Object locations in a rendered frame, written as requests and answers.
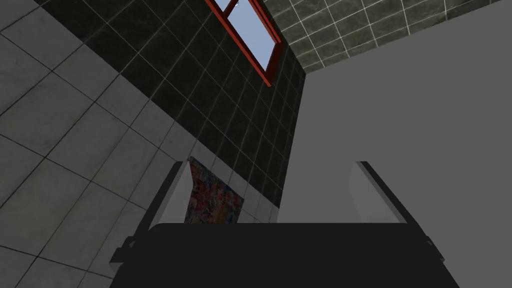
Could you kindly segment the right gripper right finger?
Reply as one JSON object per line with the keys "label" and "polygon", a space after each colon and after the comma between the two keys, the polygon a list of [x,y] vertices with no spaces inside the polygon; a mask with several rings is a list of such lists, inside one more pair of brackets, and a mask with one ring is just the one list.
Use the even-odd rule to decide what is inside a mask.
{"label": "right gripper right finger", "polygon": [[351,166],[348,190],[363,223],[406,223],[362,162]]}

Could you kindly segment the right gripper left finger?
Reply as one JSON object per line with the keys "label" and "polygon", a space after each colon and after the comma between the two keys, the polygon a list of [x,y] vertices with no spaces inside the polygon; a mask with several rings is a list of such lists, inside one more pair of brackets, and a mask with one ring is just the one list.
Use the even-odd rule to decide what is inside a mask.
{"label": "right gripper left finger", "polygon": [[190,162],[175,162],[145,212],[137,232],[145,233],[158,224],[183,224],[193,185]]}

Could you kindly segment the red framed window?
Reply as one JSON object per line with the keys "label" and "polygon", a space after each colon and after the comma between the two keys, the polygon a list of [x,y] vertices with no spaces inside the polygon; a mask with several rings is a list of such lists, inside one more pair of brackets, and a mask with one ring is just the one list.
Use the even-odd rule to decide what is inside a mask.
{"label": "red framed window", "polygon": [[271,87],[284,40],[263,0],[204,0],[263,82]]}

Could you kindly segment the colourful wall picture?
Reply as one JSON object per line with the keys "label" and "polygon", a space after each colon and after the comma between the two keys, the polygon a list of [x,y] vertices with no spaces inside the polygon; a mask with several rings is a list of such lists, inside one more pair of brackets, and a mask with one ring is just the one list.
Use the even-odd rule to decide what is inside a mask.
{"label": "colourful wall picture", "polygon": [[188,162],[193,185],[184,223],[237,223],[244,199],[194,157]]}

